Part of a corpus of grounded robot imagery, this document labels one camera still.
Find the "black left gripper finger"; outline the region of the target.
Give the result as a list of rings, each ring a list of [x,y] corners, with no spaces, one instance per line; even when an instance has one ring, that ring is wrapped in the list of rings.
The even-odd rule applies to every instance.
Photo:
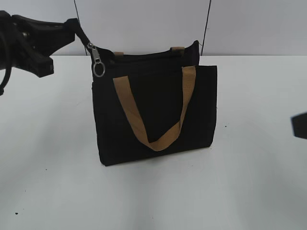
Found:
[[[21,15],[13,15],[12,20],[36,50],[59,50],[75,41],[74,32],[63,23],[38,21]]]
[[[35,51],[24,40],[17,40],[15,47],[15,67],[35,74],[42,78],[53,74],[53,59]]]

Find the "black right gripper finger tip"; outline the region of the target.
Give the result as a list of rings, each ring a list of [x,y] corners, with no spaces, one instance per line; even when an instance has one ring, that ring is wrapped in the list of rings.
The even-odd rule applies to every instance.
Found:
[[[291,117],[293,135],[307,139],[307,112]]]

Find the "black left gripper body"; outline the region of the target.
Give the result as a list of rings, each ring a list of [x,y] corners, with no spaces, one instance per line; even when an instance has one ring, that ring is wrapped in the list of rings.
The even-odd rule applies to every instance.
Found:
[[[15,47],[17,40],[26,39],[13,23],[12,15],[0,11],[0,69],[15,67]]]

